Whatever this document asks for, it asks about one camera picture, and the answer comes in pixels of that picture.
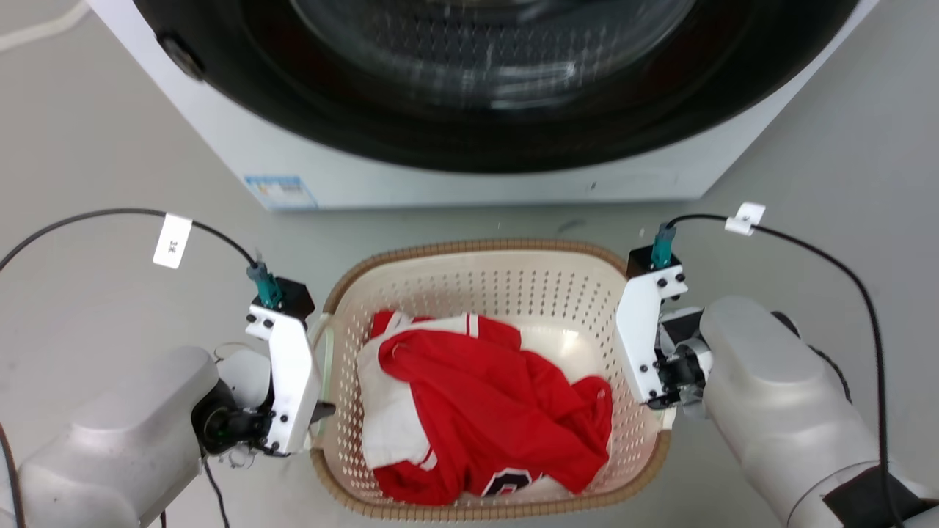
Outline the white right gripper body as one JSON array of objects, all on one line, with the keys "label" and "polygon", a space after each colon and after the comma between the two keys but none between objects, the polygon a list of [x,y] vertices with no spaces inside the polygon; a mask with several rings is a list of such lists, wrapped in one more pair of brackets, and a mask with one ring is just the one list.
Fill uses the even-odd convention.
[{"label": "white right gripper body", "polygon": [[624,378],[637,403],[651,410],[701,410],[713,353],[702,337],[700,307],[662,312],[688,291],[684,269],[671,266],[628,279],[615,312]]}]

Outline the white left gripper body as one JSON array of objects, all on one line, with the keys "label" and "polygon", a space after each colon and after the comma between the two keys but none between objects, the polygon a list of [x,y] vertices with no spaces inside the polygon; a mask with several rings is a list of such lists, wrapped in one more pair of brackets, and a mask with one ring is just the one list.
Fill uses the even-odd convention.
[{"label": "white left gripper body", "polygon": [[303,320],[251,304],[246,333],[268,344],[274,412],[265,448],[276,455],[309,450],[307,437],[322,377]]}]

